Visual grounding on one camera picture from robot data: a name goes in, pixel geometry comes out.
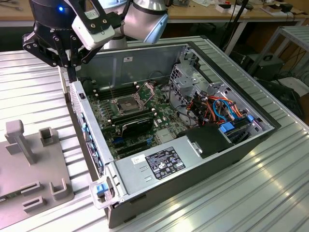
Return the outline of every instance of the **open computer chassis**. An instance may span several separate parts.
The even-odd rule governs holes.
[[[78,76],[72,106],[110,228],[238,162],[280,127],[192,42],[108,50]]]

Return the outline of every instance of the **warning label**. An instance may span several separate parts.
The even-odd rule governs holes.
[[[147,156],[146,161],[158,180],[185,168],[184,163],[172,146]]]

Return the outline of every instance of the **gray 3d printed holder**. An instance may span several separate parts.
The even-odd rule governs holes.
[[[57,131],[23,133],[21,120],[7,122],[0,143],[0,229],[74,197]]]

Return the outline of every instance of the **slotted aluminum surface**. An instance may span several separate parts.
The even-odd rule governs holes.
[[[186,37],[159,43],[186,41],[195,42],[282,127],[239,163],[111,231],[309,231],[308,127],[210,41]],[[58,129],[75,193],[72,201],[3,231],[109,231],[104,211],[93,206],[87,191],[91,179],[57,69],[23,51],[0,53],[0,93],[0,138],[4,121],[11,118],[22,119],[26,133]]]
[[[309,27],[282,27],[279,32],[298,46],[309,51]]]

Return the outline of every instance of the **motherboard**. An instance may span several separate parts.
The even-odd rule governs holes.
[[[171,141],[188,129],[170,106],[165,85],[156,82],[95,89],[88,100],[116,160]]]

